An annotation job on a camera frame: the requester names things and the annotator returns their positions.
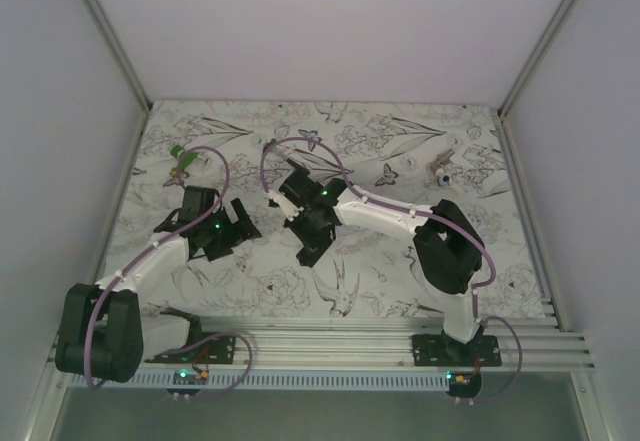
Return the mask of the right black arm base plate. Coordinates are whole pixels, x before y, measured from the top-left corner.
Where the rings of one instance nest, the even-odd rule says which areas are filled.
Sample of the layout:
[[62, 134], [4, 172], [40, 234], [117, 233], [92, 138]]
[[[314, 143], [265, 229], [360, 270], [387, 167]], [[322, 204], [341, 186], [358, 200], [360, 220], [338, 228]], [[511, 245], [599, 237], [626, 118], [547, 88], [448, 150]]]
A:
[[446, 335], [419, 334], [411, 337], [411, 350], [415, 366], [500, 367], [501, 352], [495, 336], [480, 332], [469, 341], [462, 343]]

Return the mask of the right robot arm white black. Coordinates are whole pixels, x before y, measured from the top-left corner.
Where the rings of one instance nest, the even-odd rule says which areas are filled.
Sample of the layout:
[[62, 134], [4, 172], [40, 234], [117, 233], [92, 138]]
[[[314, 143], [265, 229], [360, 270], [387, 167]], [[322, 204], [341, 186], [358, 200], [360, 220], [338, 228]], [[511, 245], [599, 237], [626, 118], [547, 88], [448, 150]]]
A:
[[292, 172], [267, 198], [284, 213], [284, 226], [302, 243], [296, 254], [313, 267], [336, 239], [336, 228], [350, 226], [413, 244], [425, 290], [444, 316], [443, 352], [452, 364], [468, 364], [479, 352], [477, 298], [471, 280], [488, 260], [484, 242], [459, 207], [442, 200], [433, 207], [375, 197], [342, 178], [322, 185], [304, 169]]

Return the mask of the black fuse box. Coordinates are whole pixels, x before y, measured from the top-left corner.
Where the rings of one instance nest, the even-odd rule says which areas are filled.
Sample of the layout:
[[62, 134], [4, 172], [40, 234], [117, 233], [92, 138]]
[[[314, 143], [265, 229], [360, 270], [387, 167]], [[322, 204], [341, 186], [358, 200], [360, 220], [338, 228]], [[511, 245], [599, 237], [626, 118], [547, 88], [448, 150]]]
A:
[[296, 258], [303, 267], [312, 268], [325, 254], [331, 243], [305, 244], [296, 254]]

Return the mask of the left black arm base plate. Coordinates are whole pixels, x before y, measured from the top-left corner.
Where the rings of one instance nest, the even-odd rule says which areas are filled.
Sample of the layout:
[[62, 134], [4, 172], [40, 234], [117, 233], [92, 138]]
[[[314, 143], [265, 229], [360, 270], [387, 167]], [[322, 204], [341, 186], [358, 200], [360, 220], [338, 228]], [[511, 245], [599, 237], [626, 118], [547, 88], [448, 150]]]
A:
[[235, 347], [236, 338], [234, 336], [220, 336], [184, 353], [157, 355], [147, 359], [146, 363], [196, 366], [231, 365], [234, 361]]

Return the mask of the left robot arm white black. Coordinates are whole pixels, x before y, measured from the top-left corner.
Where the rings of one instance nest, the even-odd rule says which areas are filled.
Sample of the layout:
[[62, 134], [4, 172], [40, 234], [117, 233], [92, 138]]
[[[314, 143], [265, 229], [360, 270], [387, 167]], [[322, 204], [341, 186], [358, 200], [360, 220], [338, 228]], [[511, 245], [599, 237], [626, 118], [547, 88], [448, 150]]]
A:
[[95, 383], [124, 383], [144, 361], [197, 360], [207, 341], [198, 316], [175, 309], [145, 315], [142, 308], [190, 261], [218, 260], [260, 237], [241, 200], [231, 206], [226, 211], [214, 188], [187, 188], [181, 206], [154, 229], [147, 249], [93, 284], [72, 286], [58, 330], [56, 368]]

